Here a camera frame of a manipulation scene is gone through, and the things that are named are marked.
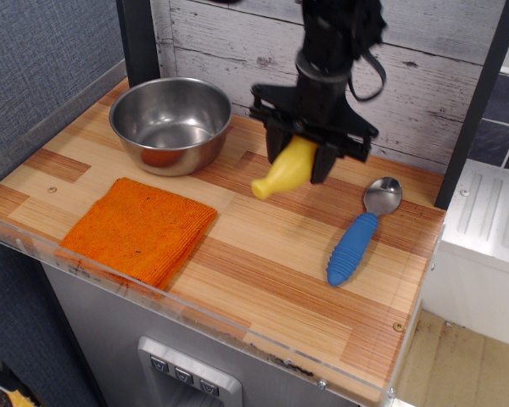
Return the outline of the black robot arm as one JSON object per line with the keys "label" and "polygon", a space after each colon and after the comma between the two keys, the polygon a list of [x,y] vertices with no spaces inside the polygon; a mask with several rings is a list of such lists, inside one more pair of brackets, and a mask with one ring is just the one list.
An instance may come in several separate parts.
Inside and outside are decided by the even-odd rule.
{"label": "black robot arm", "polygon": [[310,182],[322,183],[336,159],[366,161],[378,129],[359,116],[346,95],[353,93],[352,68],[365,59],[381,79],[383,66],[370,48],[381,43],[386,23],[379,1],[304,1],[304,40],[296,55],[293,86],[255,84],[252,117],[266,128],[268,159],[275,162],[293,137],[315,145]]}

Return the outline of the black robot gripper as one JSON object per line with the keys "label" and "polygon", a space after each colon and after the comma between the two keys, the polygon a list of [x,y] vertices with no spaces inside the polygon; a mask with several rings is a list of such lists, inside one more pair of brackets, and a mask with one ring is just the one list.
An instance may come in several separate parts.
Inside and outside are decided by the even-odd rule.
{"label": "black robot gripper", "polygon": [[323,183],[336,159],[366,161],[378,129],[359,116],[345,96],[348,83],[324,83],[300,74],[294,86],[254,84],[252,117],[264,123],[271,164],[293,135],[319,144],[310,177]]}

